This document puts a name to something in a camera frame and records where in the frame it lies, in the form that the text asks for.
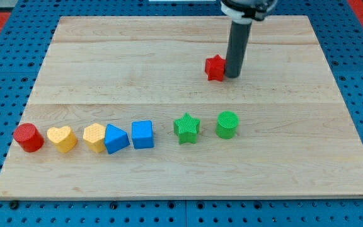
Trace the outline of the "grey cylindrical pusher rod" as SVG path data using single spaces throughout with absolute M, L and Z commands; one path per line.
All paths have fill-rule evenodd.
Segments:
M 250 30 L 251 23 L 244 25 L 234 21 L 231 23 L 224 66 L 224 74 L 228 78 L 237 78 L 241 74 Z

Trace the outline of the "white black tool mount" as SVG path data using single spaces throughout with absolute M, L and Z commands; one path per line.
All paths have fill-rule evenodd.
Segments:
M 237 24 L 263 21 L 277 7 L 278 0 L 220 0 L 221 11 Z

